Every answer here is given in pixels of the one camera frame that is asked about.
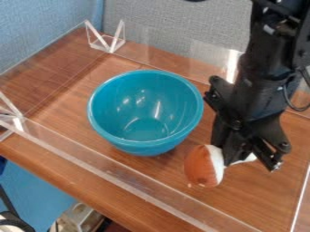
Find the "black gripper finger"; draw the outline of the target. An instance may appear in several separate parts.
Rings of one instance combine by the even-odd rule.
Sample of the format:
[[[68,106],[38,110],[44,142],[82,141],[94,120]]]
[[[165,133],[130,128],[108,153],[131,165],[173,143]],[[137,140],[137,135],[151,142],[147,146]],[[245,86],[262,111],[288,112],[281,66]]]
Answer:
[[[211,136],[211,144],[221,148],[227,149],[233,145],[231,140],[231,127],[223,121],[223,119],[217,116],[213,122],[213,136]]]
[[[231,132],[226,138],[223,156],[226,166],[257,160],[250,143],[235,132]]]

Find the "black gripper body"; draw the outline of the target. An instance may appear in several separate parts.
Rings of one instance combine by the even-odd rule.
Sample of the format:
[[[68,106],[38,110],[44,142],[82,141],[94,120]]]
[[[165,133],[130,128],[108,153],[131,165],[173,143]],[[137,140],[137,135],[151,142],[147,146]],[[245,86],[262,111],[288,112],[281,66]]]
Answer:
[[[211,76],[210,90],[203,97],[215,117],[247,140],[253,154],[270,171],[280,169],[284,155],[292,152],[280,117],[298,83],[294,72],[273,77],[241,70],[234,83]]]

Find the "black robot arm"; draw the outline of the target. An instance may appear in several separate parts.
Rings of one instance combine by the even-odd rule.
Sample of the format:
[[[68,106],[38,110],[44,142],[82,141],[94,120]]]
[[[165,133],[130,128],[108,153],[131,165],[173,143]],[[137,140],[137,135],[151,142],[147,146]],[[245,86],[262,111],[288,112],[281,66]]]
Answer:
[[[215,111],[211,144],[225,164],[255,156],[269,170],[281,167],[292,144],[281,128],[300,82],[310,86],[310,0],[251,0],[251,33],[239,57],[238,78],[210,78],[205,101]]]

